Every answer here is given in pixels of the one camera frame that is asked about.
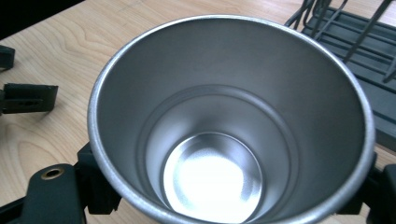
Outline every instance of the wooden surface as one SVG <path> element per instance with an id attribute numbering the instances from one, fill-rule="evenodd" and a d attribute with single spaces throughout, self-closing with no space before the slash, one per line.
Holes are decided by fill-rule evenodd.
<path id="1" fill-rule="evenodd" d="M 28 180 L 49 165 L 74 164 L 88 142 L 86 114 L 94 81 L 109 58 L 129 40 L 162 23 L 203 14 L 238 14 L 284 23 L 301 0 L 86 0 L 0 41 L 16 49 L 15 67 L 0 73 L 6 83 L 60 87 L 50 113 L 0 117 L 0 205 L 24 196 Z M 370 16 L 378 0 L 350 1 L 347 10 Z M 393 2 L 381 20 L 396 24 Z M 396 162 L 379 147 L 377 165 Z M 360 216 L 334 216 L 323 223 L 364 223 Z M 110 216 L 89 223 L 154 223 L 125 201 Z"/>

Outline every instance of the black plastic clip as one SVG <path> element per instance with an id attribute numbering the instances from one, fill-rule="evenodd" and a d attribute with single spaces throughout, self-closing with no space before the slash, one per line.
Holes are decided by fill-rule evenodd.
<path id="1" fill-rule="evenodd" d="M 51 111 L 57 93 L 58 86 L 6 84 L 0 90 L 0 115 Z"/>
<path id="2" fill-rule="evenodd" d="M 12 68 L 14 66 L 14 58 L 15 49 L 0 45 L 0 69 Z"/>

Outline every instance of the stainless steel cup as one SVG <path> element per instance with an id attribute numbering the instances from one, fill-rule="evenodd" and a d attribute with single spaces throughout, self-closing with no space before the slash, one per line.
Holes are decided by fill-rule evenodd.
<path id="1" fill-rule="evenodd" d="M 124 46 L 88 128 L 115 190 L 163 223 L 307 223 L 367 175 L 375 141 L 356 79 L 284 26 L 202 16 Z"/>

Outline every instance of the black clamp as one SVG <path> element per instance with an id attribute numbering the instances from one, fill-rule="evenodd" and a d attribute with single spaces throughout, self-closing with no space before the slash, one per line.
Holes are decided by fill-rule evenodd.
<path id="1" fill-rule="evenodd" d="M 14 66 L 14 58 L 15 49 L 0 45 L 0 69 L 12 68 Z"/>
<path id="2" fill-rule="evenodd" d="M 107 182 L 87 144 L 78 162 L 56 164 L 35 173 L 24 198 L 0 207 L 0 223 L 86 223 L 90 214 L 117 210 L 121 196 Z"/>
<path id="3" fill-rule="evenodd" d="M 57 92 L 58 86 L 6 84 L 0 90 L 0 115 L 51 111 Z"/>

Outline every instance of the black dish rack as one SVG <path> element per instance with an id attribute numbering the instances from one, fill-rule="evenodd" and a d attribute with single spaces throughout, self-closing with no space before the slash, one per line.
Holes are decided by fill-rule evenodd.
<path id="1" fill-rule="evenodd" d="M 396 151 L 396 27 L 378 22 L 392 0 L 384 0 L 372 18 L 330 7 L 331 0 L 304 0 L 286 22 L 317 40 L 352 71 L 375 116 L 376 142 Z"/>

